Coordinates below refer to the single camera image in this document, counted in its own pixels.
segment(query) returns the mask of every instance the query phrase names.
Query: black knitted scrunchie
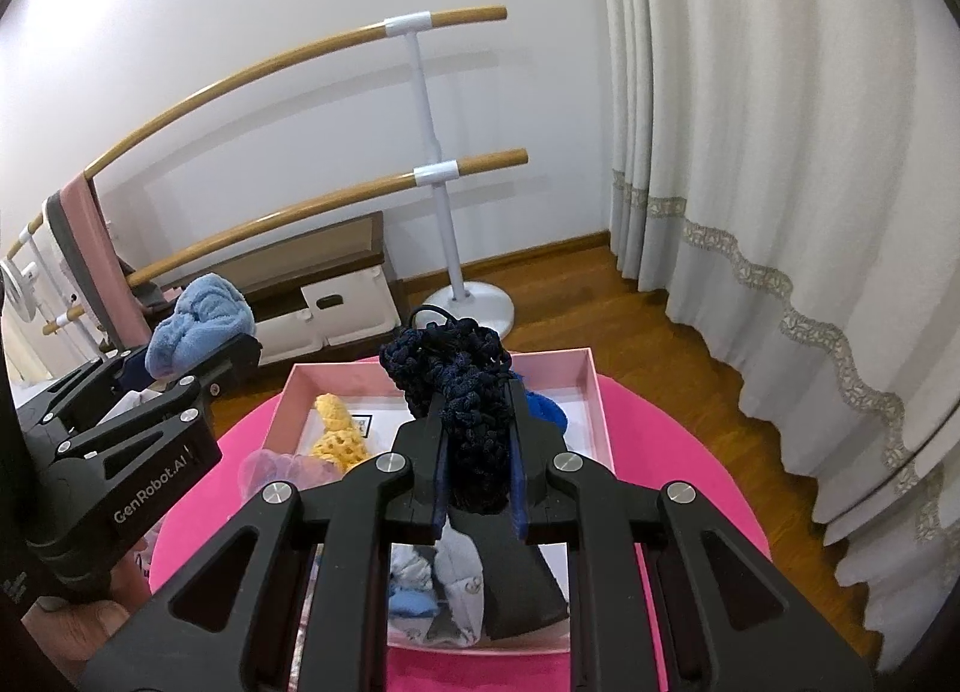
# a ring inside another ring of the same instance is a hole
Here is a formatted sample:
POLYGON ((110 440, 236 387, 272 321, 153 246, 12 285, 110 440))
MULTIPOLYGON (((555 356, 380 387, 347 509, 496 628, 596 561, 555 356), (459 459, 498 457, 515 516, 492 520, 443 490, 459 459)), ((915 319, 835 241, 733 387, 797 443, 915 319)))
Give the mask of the black knitted scrunchie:
POLYGON ((406 395, 415 419, 429 412, 434 393, 445 397, 450 503, 472 513, 498 513, 510 491, 511 415, 504 386, 512 377, 500 337, 472 318, 421 305, 410 325, 381 347, 380 364, 406 395), (443 315, 446 323, 414 328, 424 310, 443 315))

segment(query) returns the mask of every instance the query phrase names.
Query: drawer handle cutout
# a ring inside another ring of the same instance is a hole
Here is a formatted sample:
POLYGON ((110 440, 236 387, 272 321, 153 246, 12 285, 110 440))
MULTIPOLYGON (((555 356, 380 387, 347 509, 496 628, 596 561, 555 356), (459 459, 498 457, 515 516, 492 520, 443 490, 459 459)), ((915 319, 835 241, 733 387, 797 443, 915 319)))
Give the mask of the drawer handle cutout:
POLYGON ((329 296, 322 296, 317 300, 317 307, 320 310, 326 310, 328 308, 335 308, 337 305, 343 305, 344 298, 340 294, 330 294, 329 296))

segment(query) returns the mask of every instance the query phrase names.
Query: wooden floor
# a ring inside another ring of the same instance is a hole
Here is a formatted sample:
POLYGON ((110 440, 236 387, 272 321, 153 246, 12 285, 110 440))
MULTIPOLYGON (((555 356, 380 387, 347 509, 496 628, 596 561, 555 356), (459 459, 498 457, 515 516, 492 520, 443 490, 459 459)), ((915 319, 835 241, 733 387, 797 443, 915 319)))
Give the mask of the wooden floor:
MULTIPOLYGON (((813 479, 784 473, 776 429, 739 412, 740 376, 710 358, 695 330, 666 318, 666 294, 637 293, 604 246, 503 264, 494 261, 493 269, 473 277, 501 286, 517 306, 507 346, 536 351, 586 345, 599 371, 683 424, 736 479, 770 540, 776 566, 858 652, 874 658, 880 636, 860 626, 866 587, 837 585, 833 571, 844 549, 825 549, 823 528, 810 521, 813 479)), ((424 296, 412 294, 411 302, 424 296)), ((218 431, 280 388, 275 382, 218 401, 218 431)))

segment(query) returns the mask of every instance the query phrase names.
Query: pink box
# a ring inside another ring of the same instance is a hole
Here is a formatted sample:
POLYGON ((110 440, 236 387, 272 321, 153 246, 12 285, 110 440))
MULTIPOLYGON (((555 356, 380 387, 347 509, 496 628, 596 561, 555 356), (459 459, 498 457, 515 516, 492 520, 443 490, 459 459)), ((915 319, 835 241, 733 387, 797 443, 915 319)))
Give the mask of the pink box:
MULTIPOLYGON (((600 386, 589 348, 512 355, 512 368, 529 390, 554 400, 568 417, 566 445, 611 471, 610 439, 604 417, 600 386)), ((412 418, 402 392, 379 363, 316 363, 294 365, 274 412, 264 448, 280 454, 308 453, 323 432, 313 408, 317 395, 338 395, 350 412, 368 419, 368 450, 376 455, 389 451, 398 427, 412 418)), ((541 546, 544 558, 569 599, 566 581, 566 549, 563 544, 541 546)), ((553 654, 569 651, 569 622, 545 630, 500 641, 484 640, 469 649, 421 647, 398 631, 391 631, 391 646, 458 654, 553 654)))

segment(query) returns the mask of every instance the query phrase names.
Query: baseboard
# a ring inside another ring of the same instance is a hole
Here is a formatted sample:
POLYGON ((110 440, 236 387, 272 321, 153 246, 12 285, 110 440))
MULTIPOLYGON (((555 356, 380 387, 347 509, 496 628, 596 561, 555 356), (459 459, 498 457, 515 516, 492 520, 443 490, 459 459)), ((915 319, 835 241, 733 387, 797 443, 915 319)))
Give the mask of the baseboard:
MULTIPOLYGON (((600 246, 608 246, 609 244, 610 232, 603 231, 581 235, 580 237, 571 237, 568 240, 560 240, 556 243, 546 243, 545 246, 525 248, 523 251, 511 251, 500 256, 467 262, 463 267, 464 279, 477 280, 481 275, 486 275, 488 272, 515 267, 534 259, 587 251, 588 248, 600 248, 600 246)), ((406 278, 402 283, 403 291, 406 291, 407 294, 424 294, 443 289, 449 283, 449 280, 446 277, 446 270, 437 270, 437 272, 426 272, 424 275, 406 278)))

